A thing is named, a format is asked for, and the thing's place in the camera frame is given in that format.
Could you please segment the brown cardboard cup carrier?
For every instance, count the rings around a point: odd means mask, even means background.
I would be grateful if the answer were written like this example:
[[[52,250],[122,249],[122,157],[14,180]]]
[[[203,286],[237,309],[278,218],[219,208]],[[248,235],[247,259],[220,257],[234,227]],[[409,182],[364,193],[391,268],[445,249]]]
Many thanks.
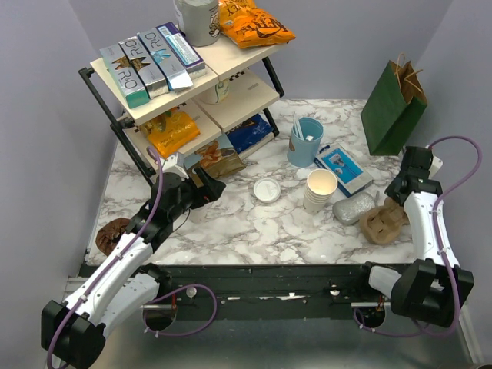
[[[359,220],[362,234],[371,244],[378,245],[394,242],[402,227],[409,224],[404,208],[391,198],[385,198],[381,206],[367,211]]]

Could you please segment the white paper cup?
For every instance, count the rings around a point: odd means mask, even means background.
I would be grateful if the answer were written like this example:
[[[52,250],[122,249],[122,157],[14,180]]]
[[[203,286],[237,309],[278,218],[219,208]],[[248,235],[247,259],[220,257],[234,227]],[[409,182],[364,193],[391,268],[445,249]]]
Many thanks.
[[[206,207],[192,209],[189,216],[189,221],[195,224],[203,223],[207,219],[207,213],[208,209]]]

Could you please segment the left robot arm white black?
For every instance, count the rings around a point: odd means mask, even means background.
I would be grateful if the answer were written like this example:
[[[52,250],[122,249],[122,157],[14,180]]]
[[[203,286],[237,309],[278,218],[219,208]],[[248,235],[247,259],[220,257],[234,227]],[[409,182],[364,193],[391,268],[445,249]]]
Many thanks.
[[[217,201],[226,185],[202,168],[201,185],[172,172],[161,172],[150,199],[134,215],[115,249],[91,277],[63,302],[49,301],[42,310],[41,344],[47,366],[53,357],[66,367],[89,368],[112,331],[143,304],[165,302],[170,284],[139,268],[173,233],[174,222],[190,209]]]

